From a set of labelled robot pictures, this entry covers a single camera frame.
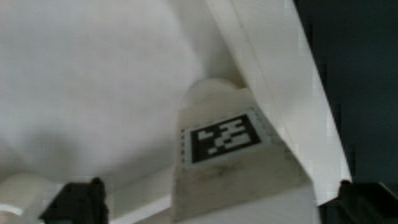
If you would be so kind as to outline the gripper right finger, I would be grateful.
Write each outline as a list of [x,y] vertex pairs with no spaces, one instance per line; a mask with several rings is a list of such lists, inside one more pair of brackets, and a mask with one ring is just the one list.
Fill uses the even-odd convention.
[[398,183],[343,180],[318,211],[322,224],[398,224]]

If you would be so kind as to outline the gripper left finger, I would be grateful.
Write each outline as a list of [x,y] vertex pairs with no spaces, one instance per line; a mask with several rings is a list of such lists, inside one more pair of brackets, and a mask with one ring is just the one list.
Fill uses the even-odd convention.
[[108,224],[105,183],[68,183],[39,215],[45,224]]

